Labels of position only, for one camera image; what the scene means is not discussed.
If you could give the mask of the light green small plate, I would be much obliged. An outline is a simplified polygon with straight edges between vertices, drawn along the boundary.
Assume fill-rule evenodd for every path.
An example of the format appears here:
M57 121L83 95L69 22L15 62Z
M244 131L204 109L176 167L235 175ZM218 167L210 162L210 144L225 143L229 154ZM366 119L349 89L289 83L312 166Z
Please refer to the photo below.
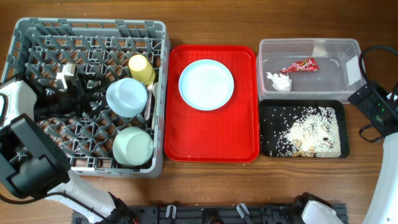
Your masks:
M148 99L147 87L133 79L123 78L106 90L108 106L119 116L133 118L143 111Z

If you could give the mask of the yellow plastic cup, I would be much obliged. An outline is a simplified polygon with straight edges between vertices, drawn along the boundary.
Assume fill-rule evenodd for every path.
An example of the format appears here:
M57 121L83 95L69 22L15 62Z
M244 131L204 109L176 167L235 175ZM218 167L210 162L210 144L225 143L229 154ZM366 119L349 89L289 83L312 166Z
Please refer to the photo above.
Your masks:
M145 56L132 56L129 59L128 66L133 79L142 82L145 85L153 83L155 79L155 70Z

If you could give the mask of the light green bowl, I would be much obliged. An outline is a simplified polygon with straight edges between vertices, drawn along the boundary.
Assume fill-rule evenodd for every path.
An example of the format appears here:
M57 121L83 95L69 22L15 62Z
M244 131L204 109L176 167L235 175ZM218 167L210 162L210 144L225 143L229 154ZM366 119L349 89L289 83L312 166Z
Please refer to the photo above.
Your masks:
M137 127L123 129L113 142L113 156L124 166L141 166L153 155L153 140Z

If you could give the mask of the white plastic spoon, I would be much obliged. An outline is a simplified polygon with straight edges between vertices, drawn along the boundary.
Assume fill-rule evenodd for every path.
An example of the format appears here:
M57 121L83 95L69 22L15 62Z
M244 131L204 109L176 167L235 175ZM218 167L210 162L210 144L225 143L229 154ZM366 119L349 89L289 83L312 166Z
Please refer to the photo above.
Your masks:
M156 121L156 107L157 107L157 90L159 87L159 83L156 82L154 83L153 89L152 89L152 94L154 96L154 110L153 110L153 115L152 115L152 129L155 129L155 121Z

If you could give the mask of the red snack wrapper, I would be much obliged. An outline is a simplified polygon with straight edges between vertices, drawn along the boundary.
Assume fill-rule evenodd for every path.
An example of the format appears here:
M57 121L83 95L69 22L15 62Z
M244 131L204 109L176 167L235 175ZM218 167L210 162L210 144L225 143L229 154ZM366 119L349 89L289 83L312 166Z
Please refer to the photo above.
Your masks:
M319 70L319 66L315 59L310 57L308 59L294 62L290 67L283 68L280 70L281 73L291 73L291 72L316 72Z

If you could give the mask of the rice and peanut leftovers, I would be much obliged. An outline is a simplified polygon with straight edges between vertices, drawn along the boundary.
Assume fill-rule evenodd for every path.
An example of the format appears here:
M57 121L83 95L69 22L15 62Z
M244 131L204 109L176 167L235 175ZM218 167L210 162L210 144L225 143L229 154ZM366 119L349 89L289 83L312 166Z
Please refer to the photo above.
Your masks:
M265 106L260 109L261 149L269 157L340 157L332 107Z

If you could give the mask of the white tissue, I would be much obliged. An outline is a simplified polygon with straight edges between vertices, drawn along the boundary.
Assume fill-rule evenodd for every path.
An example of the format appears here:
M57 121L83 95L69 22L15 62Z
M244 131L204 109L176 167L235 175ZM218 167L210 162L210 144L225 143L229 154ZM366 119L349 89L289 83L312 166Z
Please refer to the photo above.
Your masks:
M266 73L267 78L272 81L272 87L277 91L291 91L292 80L283 73Z

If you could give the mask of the light blue plate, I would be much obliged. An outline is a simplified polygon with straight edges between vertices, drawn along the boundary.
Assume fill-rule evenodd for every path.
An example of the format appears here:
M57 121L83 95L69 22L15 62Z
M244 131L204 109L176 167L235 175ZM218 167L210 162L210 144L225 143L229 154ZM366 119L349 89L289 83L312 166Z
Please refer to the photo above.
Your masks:
M183 101L200 111L217 110L234 93L234 78L222 63L201 59L187 65L180 74L178 90Z

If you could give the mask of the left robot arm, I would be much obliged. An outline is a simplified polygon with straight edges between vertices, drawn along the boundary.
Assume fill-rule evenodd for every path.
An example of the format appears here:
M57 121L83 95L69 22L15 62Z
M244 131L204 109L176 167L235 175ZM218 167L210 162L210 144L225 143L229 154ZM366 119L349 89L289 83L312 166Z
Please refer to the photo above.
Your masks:
M64 91L31 80L23 73L1 83L1 183L16 197L1 200L23 205L42 199L62 203L90 223L139 223L139 216L120 198L91 186L72 171L69 158L37 121L61 113L96 114L110 81L89 88L94 78L78 73L66 80Z

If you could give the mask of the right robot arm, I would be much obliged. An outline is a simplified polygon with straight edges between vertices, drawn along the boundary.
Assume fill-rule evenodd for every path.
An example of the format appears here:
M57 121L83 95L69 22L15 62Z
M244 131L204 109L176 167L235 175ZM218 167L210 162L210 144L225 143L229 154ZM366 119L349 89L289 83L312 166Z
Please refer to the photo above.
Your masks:
M364 223L397 223L397 93L390 94L375 82L361 87L348 101L362 112L381 134L383 158L379 178ZM343 215L332 204L307 192L295 198L289 214L291 223L343 224Z

